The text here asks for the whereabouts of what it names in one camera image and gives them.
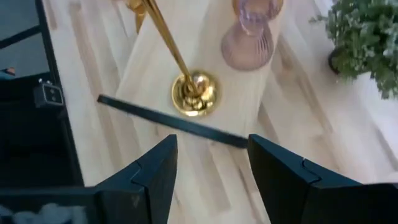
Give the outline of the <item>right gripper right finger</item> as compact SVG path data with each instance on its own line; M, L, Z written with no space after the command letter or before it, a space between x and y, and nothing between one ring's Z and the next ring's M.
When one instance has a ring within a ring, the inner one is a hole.
M302 223L308 192L316 183L358 184L257 134L249 135L248 156L271 223Z

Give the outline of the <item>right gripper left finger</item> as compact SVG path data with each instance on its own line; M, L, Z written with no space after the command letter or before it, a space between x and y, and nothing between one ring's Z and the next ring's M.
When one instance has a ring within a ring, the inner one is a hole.
M177 137L171 134L97 185L99 222L167 223L177 176Z

